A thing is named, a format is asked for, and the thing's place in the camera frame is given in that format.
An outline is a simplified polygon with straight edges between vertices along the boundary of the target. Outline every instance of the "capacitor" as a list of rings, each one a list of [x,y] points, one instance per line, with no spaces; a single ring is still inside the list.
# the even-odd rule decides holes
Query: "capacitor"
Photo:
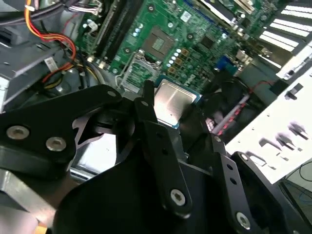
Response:
[[[266,20],[268,19],[268,17],[267,17],[266,15],[263,15],[263,16],[260,17],[260,19],[261,19],[262,21],[266,21]]]

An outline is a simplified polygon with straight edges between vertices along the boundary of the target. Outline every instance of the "metal panel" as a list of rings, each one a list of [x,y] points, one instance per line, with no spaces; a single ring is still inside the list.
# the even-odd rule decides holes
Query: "metal panel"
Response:
[[[241,151],[265,161],[265,165],[258,167],[271,183],[277,182],[311,158],[311,75],[312,68],[226,146],[230,154]],[[298,84],[303,88],[293,96],[290,95]],[[294,125],[303,128],[307,139],[291,131]]]
[[[0,169],[0,191],[9,195],[39,221],[52,226],[55,209],[10,171]]]

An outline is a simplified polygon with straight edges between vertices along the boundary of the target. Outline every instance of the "chip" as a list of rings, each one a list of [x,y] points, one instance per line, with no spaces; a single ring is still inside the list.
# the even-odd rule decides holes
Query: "chip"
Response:
[[[204,36],[204,38],[201,40],[200,44],[205,46],[207,49],[210,49],[214,45],[214,41],[211,40],[209,37]]]
[[[175,40],[163,32],[158,26],[154,26],[145,40],[142,49],[163,61],[175,44]]]
[[[178,65],[181,65],[182,60],[181,60],[181,59],[179,59],[179,58],[176,58],[175,63],[176,63],[176,64],[178,64]]]
[[[245,18],[242,22],[241,22],[241,25],[245,28],[248,28],[249,25],[251,24],[251,21],[247,18]]]

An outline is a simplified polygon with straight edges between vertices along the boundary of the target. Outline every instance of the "expansion slot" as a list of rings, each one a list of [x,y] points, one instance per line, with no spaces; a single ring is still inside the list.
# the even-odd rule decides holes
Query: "expansion slot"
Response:
[[[112,36],[110,37],[111,43],[108,43],[108,49],[101,55],[102,58],[106,57],[108,62],[111,62],[115,58],[115,55],[128,33],[130,26],[133,24],[143,2],[144,0],[128,0],[127,8],[120,18],[120,25],[115,29],[116,33],[112,33]]]
[[[116,23],[119,20],[119,15],[124,9],[126,1],[115,0],[111,5],[110,11],[102,24],[98,37],[93,44],[93,51],[96,51],[96,56],[99,56],[103,51],[103,45],[105,45],[114,30]]]

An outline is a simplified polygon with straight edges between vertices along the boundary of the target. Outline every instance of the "green circuit board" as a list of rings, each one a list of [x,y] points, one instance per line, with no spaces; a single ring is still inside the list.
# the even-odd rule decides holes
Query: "green circuit board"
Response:
[[[144,80],[156,79],[155,74],[166,74],[201,92],[214,78],[216,62],[223,55],[235,60],[244,39],[195,9],[191,4],[194,1],[145,0],[107,69],[123,83],[138,88]],[[244,12],[235,0],[223,0],[223,5],[234,16]],[[277,7],[278,0],[254,0],[253,12],[246,13],[239,25],[252,37]],[[93,53],[91,35],[84,35],[79,44],[88,54]]]

